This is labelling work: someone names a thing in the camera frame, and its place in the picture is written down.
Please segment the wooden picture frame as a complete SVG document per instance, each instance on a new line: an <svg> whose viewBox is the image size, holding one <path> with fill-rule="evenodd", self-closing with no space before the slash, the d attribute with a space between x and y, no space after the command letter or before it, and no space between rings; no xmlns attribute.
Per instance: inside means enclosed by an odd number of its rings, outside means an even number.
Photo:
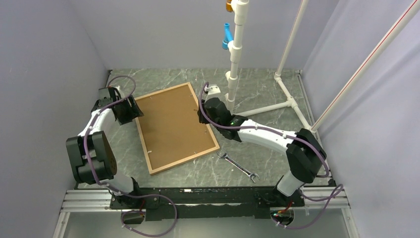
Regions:
<svg viewBox="0 0 420 238"><path fill-rule="evenodd" d="M150 175L208 155L220 145L208 124L199 123L191 83L137 97L143 116L136 124Z"/></svg>

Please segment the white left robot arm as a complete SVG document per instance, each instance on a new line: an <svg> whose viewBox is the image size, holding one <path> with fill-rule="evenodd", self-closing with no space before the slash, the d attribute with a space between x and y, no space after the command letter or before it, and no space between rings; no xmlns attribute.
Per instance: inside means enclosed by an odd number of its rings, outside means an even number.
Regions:
<svg viewBox="0 0 420 238"><path fill-rule="evenodd" d="M116 196L123 196L129 208L142 202L138 183L117 171L117 162L107 139L111 126L124 125L144 113L133 96L125 96L120 88L108 86L99 90L99 99L91 110L86 127L75 137L66 140L72 174L77 183L106 187Z"/></svg>

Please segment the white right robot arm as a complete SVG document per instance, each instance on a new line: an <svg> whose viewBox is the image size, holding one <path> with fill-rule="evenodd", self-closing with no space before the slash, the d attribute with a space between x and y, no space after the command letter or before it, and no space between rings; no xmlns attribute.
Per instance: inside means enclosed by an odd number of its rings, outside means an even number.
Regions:
<svg viewBox="0 0 420 238"><path fill-rule="evenodd" d="M284 131L259 124L247 117L231 114L218 98L198 100L199 122L212 124L224 138L248 142L284 153L289 171L277 182L273 200L279 206L291 201L303 185L312 183L327 154L315 136L307 129Z"/></svg>

